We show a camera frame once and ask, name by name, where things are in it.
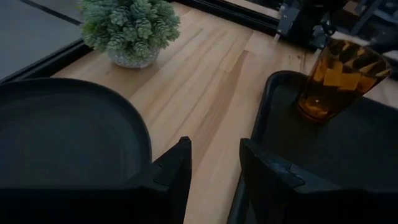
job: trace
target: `light wood table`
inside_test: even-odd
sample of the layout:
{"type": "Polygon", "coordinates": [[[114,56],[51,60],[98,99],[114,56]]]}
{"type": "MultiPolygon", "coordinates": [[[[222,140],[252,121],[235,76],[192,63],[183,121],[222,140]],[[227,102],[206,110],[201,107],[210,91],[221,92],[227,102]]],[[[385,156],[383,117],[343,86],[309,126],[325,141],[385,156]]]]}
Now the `light wood table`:
{"type": "MultiPolygon", "coordinates": [[[[94,51],[54,77],[99,83],[127,98],[146,122],[152,160],[189,136],[193,175],[185,223],[225,223],[241,171],[239,140],[251,135],[267,78],[278,70],[307,73],[315,57],[274,44],[269,35],[173,5],[181,16],[181,35],[155,64],[128,70],[94,51]]],[[[373,98],[388,103],[384,92],[373,98]]]]}

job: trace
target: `black plastic part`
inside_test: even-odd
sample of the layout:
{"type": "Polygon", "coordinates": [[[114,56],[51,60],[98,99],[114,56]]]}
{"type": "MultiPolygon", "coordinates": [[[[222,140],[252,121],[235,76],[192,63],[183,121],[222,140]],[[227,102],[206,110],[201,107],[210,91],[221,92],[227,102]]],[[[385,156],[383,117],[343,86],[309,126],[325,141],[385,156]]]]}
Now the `black plastic part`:
{"type": "Polygon", "coordinates": [[[140,114],[104,86],[40,78],[0,95],[0,187],[118,185],[151,162],[140,114]]]}
{"type": "Polygon", "coordinates": [[[397,192],[341,190],[248,139],[239,154],[258,223],[396,221],[397,192]]]}
{"type": "Polygon", "coordinates": [[[0,189],[3,223],[183,223],[192,175],[189,138],[119,187],[0,189]]]}
{"type": "Polygon", "coordinates": [[[326,14],[324,19],[321,20],[321,26],[327,36],[332,36],[336,32],[336,27],[330,13],[326,14]]]}
{"type": "Polygon", "coordinates": [[[181,4],[194,7],[215,16],[275,35],[279,20],[259,12],[246,9],[222,0],[177,0],[181,4]]]}
{"type": "Polygon", "coordinates": [[[27,78],[50,77],[91,51],[92,50],[84,44],[83,40],[77,40],[48,57],[3,78],[0,80],[0,83],[27,78]]]}

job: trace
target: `black edge trim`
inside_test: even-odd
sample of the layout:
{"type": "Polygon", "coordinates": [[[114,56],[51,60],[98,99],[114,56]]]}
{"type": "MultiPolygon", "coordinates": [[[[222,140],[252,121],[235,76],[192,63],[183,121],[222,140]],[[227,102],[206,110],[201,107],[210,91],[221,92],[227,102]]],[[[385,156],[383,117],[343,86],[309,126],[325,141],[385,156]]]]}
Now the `black edge trim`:
{"type": "Polygon", "coordinates": [[[66,15],[64,15],[64,14],[62,14],[62,13],[59,13],[59,12],[57,12],[57,11],[54,11],[54,10],[52,10],[52,9],[50,9],[50,8],[47,8],[47,7],[42,6],[42,5],[40,5],[40,4],[37,4],[36,2],[32,2],[32,1],[30,1],[30,0],[20,0],[20,2],[23,2],[23,3],[25,3],[25,4],[29,5],[29,6],[32,6],[32,7],[36,8],[36,9],[38,9],[38,10],[40,10],[40,11],[43,11],[43,12],[45,12],[45,13],[48,13],[48,14],[50,14],[50,15],[52,15],[52,16],[55,16],[55,17],[57,17],[57,18],[59,18],[59,19],[62,19],[63,21],[70,22],[70,23],[72,23],[72,24],[74,24],[74,25],[76,25],[76,26],[78,26],[78,25],[81,24],[80,21],[78,21],[78,20],[76,20],[76,19],[74,19],[74,18],[71,18],[71,17],[66,16],[66,15]]]}
{"type": "Polygon", "coordinates": [[[79,39],[55,53],[0,80],[0,83],[26,78],[50,77],[92,50],[79,39]]]}
{"type": "Polygon", "coordinates": [[[246,187],[244,185],[243,176],[241,173],[231,205],[231,210],[229,211],[228,220],[226,222],[227,224],[244,223],[246,220],[246,211],[249,206],[249,200],[246,195],[245,188],[246,187]]]}
{"type": "Polygon", "coordinates": [[[87,81],[87,80],[79,80],[79,79],[72,79],[72,78],[42,78],[42,77],[39,77],[39,78],[35,78],[33,80],[27,80],[26,78],[22,78],[18,81],[19,81],[18,83],[13,83],[13,82],[2,83],[2,82],[0,82],[0,84],[2,84],[2,92],[4,92],[4,88],[13,89],[14,87],[21,86],[21,85],[22,86],[23,85],[46,86],[46,85],[51,84],[53,86],[54,85],[56,85],[56,86],[73,86],[74,88],[85,88],[85,89],[96,91],[97,93],[101,93],[101,94],[108,96],[108,98],[110,98],[112,102],[119,103],[119,105],[123,106],[124,110],[129,110],[128,111],[129,114],[133,114],[138,118],[137,122],[140,122],[141,126],[144,128],[143,135],[147,139],[146,144],[147,144],[147,148],[148,148],[147,154],[143,154],[143,156],[145,158],[141,162],[145,162],[146,163],[146,164],[144,164],[145,166],[152,162],[152,143],[150,140],[148,127],[146,126],[146,124],[144,122],[144,118],[142,118],[142,116],[138,112],[137,108],[134,107],[134,105],[132,105],[128,99],[123,97],[116,90],[108,88],[108,87],[100,85],[100,84],[97,84],[97,83],[87,81]]]}
{"type": "Polygon", "coordinates": [[[259,12],[220,0],[176,0],[175,2],[199,9],[243,26],[275,35],[279,20],[259,12]]]}

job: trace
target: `potted succulent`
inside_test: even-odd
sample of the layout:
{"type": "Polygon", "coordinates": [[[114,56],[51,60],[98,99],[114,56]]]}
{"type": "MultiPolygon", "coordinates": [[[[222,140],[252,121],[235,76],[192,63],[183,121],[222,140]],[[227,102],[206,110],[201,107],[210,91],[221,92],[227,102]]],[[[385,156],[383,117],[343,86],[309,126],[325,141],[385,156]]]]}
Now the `potted succulent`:
{"type": "Polygon", "coordinates": [[[179,35],[180,18],[163,0],[81,0],[86,45],[127,68],[144,68],[179,35]]]}

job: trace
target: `gray floor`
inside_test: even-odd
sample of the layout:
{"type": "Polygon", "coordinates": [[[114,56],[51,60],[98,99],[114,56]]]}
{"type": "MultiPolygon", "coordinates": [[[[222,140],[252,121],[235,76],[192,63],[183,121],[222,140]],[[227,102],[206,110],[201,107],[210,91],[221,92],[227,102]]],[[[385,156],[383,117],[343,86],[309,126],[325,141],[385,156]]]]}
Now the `gray floor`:
{"type": "Polygon", "coordinates": [[[78,10],[78,0],[31,0],[41,6],[45,6],[56,12],[64,14],[72,19],[82,22],[83,19],[78,10]]]}
{"type": "Polygon", "coordinates": [[[80,38],[78,26],[18,0],[0,0],[0,30],[0,79],[80,38]]]}

